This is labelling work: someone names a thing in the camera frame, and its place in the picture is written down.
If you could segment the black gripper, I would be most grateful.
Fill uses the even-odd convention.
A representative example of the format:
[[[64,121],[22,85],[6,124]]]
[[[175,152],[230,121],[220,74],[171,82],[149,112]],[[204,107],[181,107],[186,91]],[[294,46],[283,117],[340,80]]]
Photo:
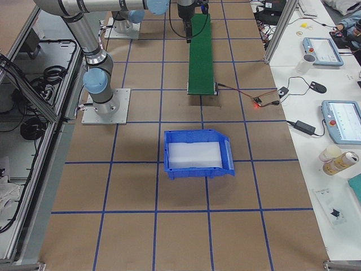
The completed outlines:
[[[203,15],[209,13],[208,0],[177,0],[178,16],[183,20],[184,38],[186,42],[192,38],[191,19],[195,15],[195,8],[200,7]]]

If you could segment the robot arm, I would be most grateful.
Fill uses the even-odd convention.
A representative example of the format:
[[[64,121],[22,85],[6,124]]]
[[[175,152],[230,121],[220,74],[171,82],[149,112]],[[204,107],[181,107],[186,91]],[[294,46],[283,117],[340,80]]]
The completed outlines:
[[[60,16],[81,46],[89,70],[83,76],[83,84],[93,100],[98,115],[110,115],[119,110],[120,100],[111,88],[113,60],[92,33],[84,14],[111,11],[115,20],[138,23],[145,10],[162,15],[169,10],[170,1],[36,1],[43,11]]]

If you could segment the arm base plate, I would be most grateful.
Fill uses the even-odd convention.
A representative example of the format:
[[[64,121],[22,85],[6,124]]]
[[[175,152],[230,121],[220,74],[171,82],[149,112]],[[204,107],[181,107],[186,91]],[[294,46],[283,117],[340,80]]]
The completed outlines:
[[[104,104],[94,103],[91,95],[87,97],[82,124],[84,125],[125,125],[129,111],[131,89],[113,89],[112,99]]]
[[[137,40],[140,34],[141,23],[135,24],[128,20],[116,20],[112,17],[108,20],[109,28],[105,31],[104,38],[122,39],[122,40]]]

